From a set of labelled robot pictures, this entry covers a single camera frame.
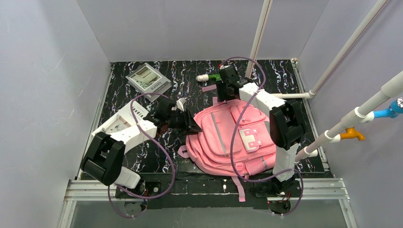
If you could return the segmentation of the pink student backpack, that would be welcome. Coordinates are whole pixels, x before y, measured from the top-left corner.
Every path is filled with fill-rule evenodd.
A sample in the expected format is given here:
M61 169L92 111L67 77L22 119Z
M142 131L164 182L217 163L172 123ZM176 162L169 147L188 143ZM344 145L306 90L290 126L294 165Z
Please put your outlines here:
M190 158L204 173L229 176L245 193L238 176L248 178L274 167L276 146L268 130L269 117L245 101L216 102L194 117L202 132L188 135L178 154Z

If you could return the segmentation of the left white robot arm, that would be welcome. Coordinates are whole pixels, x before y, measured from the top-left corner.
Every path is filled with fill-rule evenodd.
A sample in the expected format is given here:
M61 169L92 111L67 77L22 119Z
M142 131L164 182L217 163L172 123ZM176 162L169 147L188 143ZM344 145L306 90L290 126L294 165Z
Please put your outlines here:
M131 101L93 134L80 169L106 186L117 184L135 189L143 181L139 174L123 166L125 154L168 129L184 135L202 132L190 110L184 109L180 101L165 98L144 117L136 113Z

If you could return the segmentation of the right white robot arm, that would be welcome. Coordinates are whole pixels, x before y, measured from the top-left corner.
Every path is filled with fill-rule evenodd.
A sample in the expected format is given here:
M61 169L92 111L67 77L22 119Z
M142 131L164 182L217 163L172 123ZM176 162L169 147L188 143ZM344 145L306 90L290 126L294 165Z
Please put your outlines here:
M294 180L297 149L307 130L297 102L287 102L266 92L250 78L240 77L233 66L221 64L219 75L215 82L219 102L239 99L269 117L269 135L277 149L270 178L281 184Z

